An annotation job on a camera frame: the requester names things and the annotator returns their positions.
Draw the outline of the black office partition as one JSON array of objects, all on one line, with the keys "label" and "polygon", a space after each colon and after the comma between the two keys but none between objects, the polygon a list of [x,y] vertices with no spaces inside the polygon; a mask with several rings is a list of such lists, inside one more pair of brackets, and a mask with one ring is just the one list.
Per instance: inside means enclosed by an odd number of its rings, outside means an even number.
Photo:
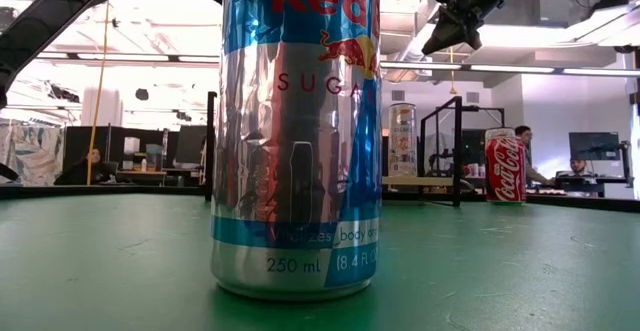
[{"label": "black office partition", "polygon": [[[66,129],[63,160],[64,169],[85,159],[89,151],[90,137],[90,126],[68,127]],[[140,163],[136,157],[125,155],[125,140],[127,138],[136,138],[139,140],[140,153],[147,153],[147,145],[159,145],[161,150],[166,151],[164,160],[157,162],[156,168],[160,169],[171,165],[176,154],[178,137],[179,133],[177,131],[169,131],[165,134],[160,130],[98,126],[96,128],[93,147],[100,151],[103,161],[118,162],[119,168],[122,169],[126,161],[133,161],[135,168],[138,168]]]}]

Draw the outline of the ceiling light strip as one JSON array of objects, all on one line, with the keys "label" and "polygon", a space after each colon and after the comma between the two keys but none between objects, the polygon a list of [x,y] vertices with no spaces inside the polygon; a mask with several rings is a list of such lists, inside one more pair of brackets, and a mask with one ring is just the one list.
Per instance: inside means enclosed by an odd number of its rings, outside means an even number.
[{"label": "ceiling light strip", "polygon": [[589,77],[620,77],[640,78],[640,69],[608,69],[608,68],[577,68],[577,67],[544,67],[523,65],[488,65],[488,64],[452,64],[452,63],[418,63],[383,61],[380,65],[383,69],[393,70],[420,70],[420,71],[460,71],[460,72],[486,72],[508,74],[551,74],[565,76],[589,76]]},{"label": "ceiling light strip", "polygon": [[203,55],[172,55],[172,54],[127,54],[127,53],[70,53],[70,52],[42,52],[37,56],[42,60],[71,60],[71,61],[106,61],[141,62],[141,63],[193,63],[216,64],[219,56]]}]

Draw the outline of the person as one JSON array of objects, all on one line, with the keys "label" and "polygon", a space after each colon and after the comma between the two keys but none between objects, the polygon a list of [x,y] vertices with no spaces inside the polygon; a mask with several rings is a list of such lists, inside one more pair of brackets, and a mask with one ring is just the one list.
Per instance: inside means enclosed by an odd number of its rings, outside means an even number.
[{"label": "person", "polygon": [[565,171],[558,171],[556,177],[595,177],[593,172],[587,170],[587,163],[581,159],[571,159],[570,169]]},{"label": "person", "polygon": [[65,169],[54,181],[55,186],[94,185],[116,181],[116,173],[101,160],[97,148],[91,149],[84,159]]},{"label": "person", "polygon": [[542,185],[551,186],[555,180],[553,178],[548,179],[540,174],[532,165],[532,158],[530,152],[530,144],[532,140],[532,131],[529,126],[521,125],[515,128],[515,135],[521,140],[525,151],[525,169],[526,177],[528,181],[537,182]]}]

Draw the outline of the black aluminium table frame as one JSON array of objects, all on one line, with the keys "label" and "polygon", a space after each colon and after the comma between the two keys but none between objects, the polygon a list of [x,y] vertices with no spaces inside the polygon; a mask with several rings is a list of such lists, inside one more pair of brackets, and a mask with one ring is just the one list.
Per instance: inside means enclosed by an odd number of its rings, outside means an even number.
[{"label": "black aluminium table frame", "polygon": [[[154,194],[205,197],[201,187],[169,187],[140,185],[101,185],[101,186],[37,186],[27,187],[19,184],[0,185],[0,201],[45,198],[63,196],[116,195],[116,194]],[[449,205],[453,198],[447,194],[412,194],[383,192],[384,201],[424,201]],[[640,200],[614,198],[586,198],[565,195],[528,194],[528,204],[551,205],[580,209],[624,212],[640,214]]]}]

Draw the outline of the black computer monitor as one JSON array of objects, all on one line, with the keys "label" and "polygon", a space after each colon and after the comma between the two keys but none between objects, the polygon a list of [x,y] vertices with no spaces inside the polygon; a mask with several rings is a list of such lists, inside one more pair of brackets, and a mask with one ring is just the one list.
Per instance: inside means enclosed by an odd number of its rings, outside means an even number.
[{"label": "black computer monitor", "polygon": [[201,161],[203,140],[206,138],[205,125],[183,125],[178,133],[175,161],[181,164],[196,164]]},{"label": "black computer monitor", "polygon": [[617,132],[570,132],[569,147],[572,160],[619,161]]}]

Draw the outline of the tall white black-topped can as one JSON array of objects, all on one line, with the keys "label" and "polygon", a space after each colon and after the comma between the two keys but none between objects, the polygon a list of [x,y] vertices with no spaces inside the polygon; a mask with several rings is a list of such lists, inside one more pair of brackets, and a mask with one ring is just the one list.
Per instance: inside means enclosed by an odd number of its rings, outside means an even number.
[{"label": "tall white black-topped can", "polygon": [[389,108],[388,172],[390,177],[417,175],[416,106],[395,103]]}]

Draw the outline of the black office desk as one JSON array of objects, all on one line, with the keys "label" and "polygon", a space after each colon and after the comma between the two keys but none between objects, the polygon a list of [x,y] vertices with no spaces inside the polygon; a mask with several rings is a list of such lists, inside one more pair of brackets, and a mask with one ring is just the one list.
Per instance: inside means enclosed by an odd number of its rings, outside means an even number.
[{"label": "black office desk", "polygon": [[536,184],[527,190],[528,193],[542,194],[543,192],[563,191],[564,193],[582,192],[596,194],[603,198],[606,194],[606,184],[622,184],[627,188],[633,187],[634,178],[613,176],[568,176],[555,178],[551,185]]}]

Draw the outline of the wooden office desk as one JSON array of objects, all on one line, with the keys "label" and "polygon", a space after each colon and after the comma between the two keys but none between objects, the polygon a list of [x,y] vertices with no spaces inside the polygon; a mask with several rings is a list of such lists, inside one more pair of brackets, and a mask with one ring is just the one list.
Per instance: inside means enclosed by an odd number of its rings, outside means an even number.
[{"label": "wooden office desk", "polygon": [[131,171],[119,170],[116,174],[118,182],[163,186],[167,173],[164,171]]}]

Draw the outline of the green table mat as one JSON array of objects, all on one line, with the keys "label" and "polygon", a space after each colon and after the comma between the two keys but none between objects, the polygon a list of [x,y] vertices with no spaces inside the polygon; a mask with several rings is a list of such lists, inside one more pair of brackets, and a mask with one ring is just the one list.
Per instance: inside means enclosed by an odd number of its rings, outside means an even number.
[{"label": "green table mat", "polygon": [[388,203],[372,284],[262,302],[209,270],[197,197],[0,201],[0,331],[640,331],[640,214]]}]

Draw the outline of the white column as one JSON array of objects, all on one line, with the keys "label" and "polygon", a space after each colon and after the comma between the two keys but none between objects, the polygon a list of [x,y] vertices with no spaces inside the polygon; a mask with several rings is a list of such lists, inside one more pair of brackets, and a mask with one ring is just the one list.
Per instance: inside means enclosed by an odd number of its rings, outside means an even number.
[{"label": "white column", "polygon": [[120,127],[123,119],[123,101],[115,88],[87,87],[82,97],[80,122],[82,126],[92,126],[96,118],[97,126]]}]

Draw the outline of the red Coca-Cola can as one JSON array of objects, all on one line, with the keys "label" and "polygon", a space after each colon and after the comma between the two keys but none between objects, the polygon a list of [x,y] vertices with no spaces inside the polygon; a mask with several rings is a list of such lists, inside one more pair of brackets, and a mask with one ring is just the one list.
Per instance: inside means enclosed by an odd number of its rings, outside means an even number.
[{"label": "red Coca-Cola can", "polygon": [[526,200],[524,145],[513,128],[485,132],[486,200],[522,204]]}]

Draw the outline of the patterned curtain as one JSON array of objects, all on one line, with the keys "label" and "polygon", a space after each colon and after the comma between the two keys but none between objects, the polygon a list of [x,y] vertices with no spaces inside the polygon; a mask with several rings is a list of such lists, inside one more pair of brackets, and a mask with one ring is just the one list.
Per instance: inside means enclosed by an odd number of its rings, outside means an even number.
[{"label": "patterned curtain", "polygon": [[64,136],[60,128],[0,124],[0,163],[24,186],[52,186],[63,168]]}]

